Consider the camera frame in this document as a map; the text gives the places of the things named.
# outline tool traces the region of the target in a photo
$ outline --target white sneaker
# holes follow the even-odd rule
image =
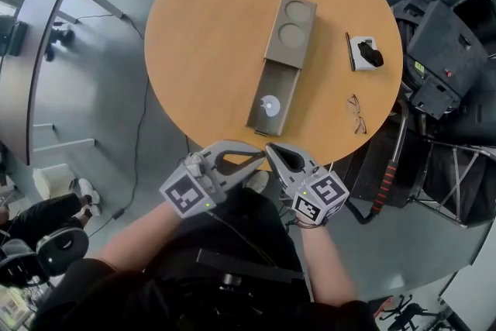
[[[262,193],[269,181],[269,173],[258,171],[246,183],[246,187],[254,190],[256,193]]]
[[[87,179],[81,178],[79,180],[79,188],[81,189],[81,196],[91,196],[91,202],[98,204],[100,202],[100,195],[93,189],[93,185]]]
[[[84,208],[83,208],[83,214],[86,210],[90,210],[90,213],[93,215],[93,216],[100,216],[102,214],[102,211],[100,209],[100,207],[98,207],[96,204],[94,205],[86,205]]]

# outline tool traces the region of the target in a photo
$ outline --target chair wheel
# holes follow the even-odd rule
[[[63,31],[60,35],[60,44],[62,46],[68,46],[69,43],[71,43],[74,38],[76,37],[76,35],[74,34],[74,31],[71,30],[71,29],[67,29],[65,31]]]

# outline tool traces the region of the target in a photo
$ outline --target gray box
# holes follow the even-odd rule
[[[280,136],[305,62],[317,5],[281,0],[265,53],[265,65],[246,125]]]
[[[265,59],[302,69],[316,9],[306,0],[281,0]]]

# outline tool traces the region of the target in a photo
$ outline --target gray floor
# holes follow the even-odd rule
[[[144,33],[153,0],[110,1]],[[62,9],[77,17],[106,13],[88,0],[66,0]],[[33,167],[66,162],[79,177],[95,185],[102,195],[104,212],[100,219],[91,220],[91,233],[131,198],[146,68],[143,41],[127,22],[113,17],[82,19],[74,30],[77,39],[73,47],[58,47],[57,59],[42,66],[35,123],[52,122],[57,130],[36,133],[35,144],[88,137],[98,144],[81,152],[39,156]],[[122,218],[111,221],[91,238],[91,250],[161,202],[158,188],[186,152],[184,135],[150,88],[136,159],[139,183],[135,201]],[[12,179],[34,202],[39,200],[32,170],[12,158],[9,163]],[[358,225],[343,210],[332,218],[329,230],[365,299],[417,288],[462,268],[470,262],[485,232],[484,227],[462,230],[416,205],[403,210],[386,208],[369,226]],[[298,231],[291,233],[300,250]]]

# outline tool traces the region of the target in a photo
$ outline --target table top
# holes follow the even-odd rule
[[[5,56],[0,70],[0,142],[29,165],[38,72],[63,0],[24,0],[18,21],[28,24],[18,57]]]
[[[145,38],[146,67],[165,112],[197,144],[269,141],[305,148],[320,164],[352,153],[381,127],[401,83],[403,55],[386,0],[309,0],[317,13],[281,136],[246,127],[280,0],[155,0]],[[345,33],[373,36],[384,57],[352,72]],[[355,95],[367,134],[354,134],[346,101]],[[267,162],[263,168],[268,169]]]

